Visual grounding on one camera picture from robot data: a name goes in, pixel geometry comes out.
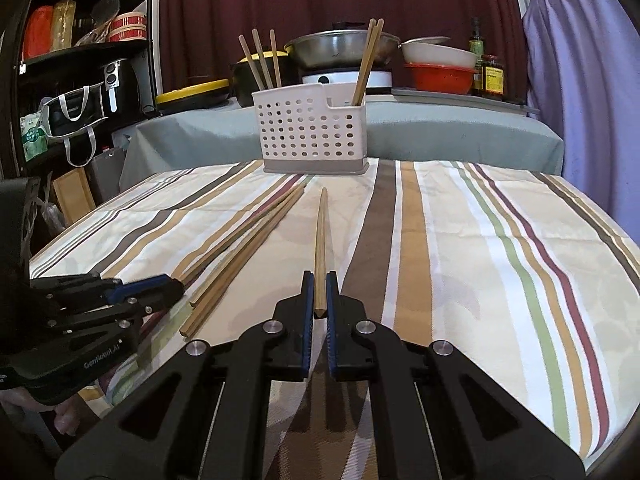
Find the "dark red curtain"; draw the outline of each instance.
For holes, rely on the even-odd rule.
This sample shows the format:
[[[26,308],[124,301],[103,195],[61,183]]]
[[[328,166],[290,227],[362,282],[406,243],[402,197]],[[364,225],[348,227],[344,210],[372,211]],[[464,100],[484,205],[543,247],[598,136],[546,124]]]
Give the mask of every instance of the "dark red curtain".
[[[331,28],[335,22],[384,18],[385,31],[402,40],[450,36],[468,48],[471,19],[479,16],[485,50],[502,58],[507,93],[524,99],[527,59],[517,0],[160,0],[160,52],[164,91],[229,76],[244,57],[238,35],[251,43],[256,27],[264,44],[270,28],[278,45]],[[396,86],[408,84],[402,56],[392,63]]]

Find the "wooden chopstick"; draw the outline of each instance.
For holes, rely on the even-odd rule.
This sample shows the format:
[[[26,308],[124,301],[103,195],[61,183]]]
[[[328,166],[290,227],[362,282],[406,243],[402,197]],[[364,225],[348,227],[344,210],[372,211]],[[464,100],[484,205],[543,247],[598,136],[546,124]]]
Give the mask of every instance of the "wooden chopstick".
[[[353,94],[353,100],[351,102],[352,106],[360,106],[362,104],[362,100],[364,99],[364,94],[367,91],[367,82],[369,81],[369,75],[371,74],[371,69],[373,68],[373,62],[376,59],[376,47],[378,46],[378,41],[380,40],[380,36],[382,35],[382,27],[385,25],[385,20],[380,18],[376,27],[373,29],[373,33],[371,35],[368,51],[369,55],[367,56],[367,65],[364,70],[364,75],[362,77],[363,84],[360,88],[357,88]]]
[[[255,51],[258,53],[258,59],[260,60],[260,66],[262,67],[262,73],[264,74],[264,80],[267,82],[268,88],[273,88],[273,82],[271,81],[271,73],[267,67],[267,62],[264,59],[264,54],[262,53],[262,42],[260,41],[260,34],[258,34],[258,29],[254,28],[251,31],[254,35],[254,43],[255,43]]]
[[[326,311],[326,223],[329,215],[328,193],[325,187],[320,193],[318,222],[316,223],[316,260],[314,264],[314,312],[316,317]]]
[[[369,20],[369,28],[367,29],[367,39],[364,44],[364,52],[362,53],[362,60],[360,61],[360,69],[358,70],[358,81],[356,83],[356,89],[353,92],[353,98],[351,99],[351,106],[355,106],[356,95],[359,94],[360,87],[363,85],[365,87],[367,86],[367,81],[366,80],[363,81],[363,77],[364,77],[364,71],[367,67],[367,59],[368,59],[367,56],[369,53],[369,45],[371,43],[371,37],[373,35],[373,30],[375,26],[376,26],[376,20],[371,18]]]
[[[251,234],[247,235],[238,247],[224,258],[221,263],[222,270],[217,273],[216,279],[199,298],[193,312],[180,327],[180,334],[188,338],[192,338],[195,335],[213,312],[228,286],[240,270],[269,237],[269,234],[277,227],[303,193],[304,186],[299,186],[284,202],[281,202],[275,210],[263,218],[260,223],[254,227]]]
[[[271,38],[271,59],[273,59],[273,71],[276,74],[276,86],[280,88],[282,86],[282,79],[280,78],[280,63],[278,62],[278,44],[276,43],[276,31],[271,29],[269,31],[269,37]]]
[[[251,73],[254,75],[255,82],[258,84],[258,88],[260,90],[264,90],[264,84],[262,83],[262,78],[260,77],[260,72],[258,72],[258,68],[254,63],[254,57],[251,55],[251,51],[249,50],[249,46],[246,44],[246,40],[242,34],[238,36],[238,40],[240,40],[240,45],[242,46],[242,51],[246,56],[246,60],[249,63],[249,68],[251,69]]]
[[[193,285],[198,277],[209,267],[213,260],[215,260],[220,254],[226,251],[231,245],[238,240],[245,232],[247,232],[255,223],[258,222],[265,215],[277,208],[284,200],[286,200],[291,193],[293,193],[298,186],[292,186],[287,189],[281,196],[274,200],[271,204],[265,207],[259,213],[247,218],[231,233],[229,233],[222,241],[215,244],[203,257],[193,266],[191,269],[182,273],[178,279],[184,283],[185,288],[189,288]]]

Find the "metal screw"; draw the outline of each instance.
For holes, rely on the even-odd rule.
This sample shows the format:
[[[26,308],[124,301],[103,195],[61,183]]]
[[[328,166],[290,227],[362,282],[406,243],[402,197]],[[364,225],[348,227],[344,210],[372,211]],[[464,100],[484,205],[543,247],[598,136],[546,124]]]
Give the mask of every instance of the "metal screw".
[[[453,353],[453,345],[449,341],[439,339],[433,343],[433,351],[438,355],[451,355]]]
[[[282,323],[279,322],[277,319],[270,319],[264,322],[262,329],[267,334],[277,334],[282,330]]]
[[[207,351],[207,344],[200,339],[194,339],[187,345],[187,354],[191,356],[198,356],[204,354]]]
[[[376,324],[369,319],[363,319],[356,324],[356,330],[361,334],[373,334],[376,331]]]

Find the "striped tablecloth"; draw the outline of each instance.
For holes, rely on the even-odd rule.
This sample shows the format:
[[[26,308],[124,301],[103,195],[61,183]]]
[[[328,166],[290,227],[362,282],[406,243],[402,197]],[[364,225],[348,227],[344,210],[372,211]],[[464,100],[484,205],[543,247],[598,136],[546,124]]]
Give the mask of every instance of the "striped tablecloth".
[[[297,294],[312,269],[320,190],[328,268],[371,319],[405,340],[458,346],[588,465],[640,402],[640,251],[562,178],[458,162],[370,160],[363,176],[267,174],[260,161],[158,174],[67,230],[32,275],[98,270],[125,281],[193,265],[296,182],[305,194],[257,251],[199,337],[237,338]],[[219,261],[214,262],[211,272]],[[117,404],[184,344],[186,300],[102,382]],[[366,384],[327,379],[316,320],[313,374],[274,383],[267,478],[376,478]]]

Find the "gray tablecloth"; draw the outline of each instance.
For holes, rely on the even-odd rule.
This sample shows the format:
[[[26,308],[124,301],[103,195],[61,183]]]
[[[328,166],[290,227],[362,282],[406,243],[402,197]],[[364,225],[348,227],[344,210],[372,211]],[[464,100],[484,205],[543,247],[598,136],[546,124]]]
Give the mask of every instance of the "gray tablecloth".
[[[367,103],[367,155],[459,160],[559,174],[564,144],[548,126],[516,114],[400,102]],[[262,158],[253,108],[234,100],[137,124],[120,189],[159,171]]]

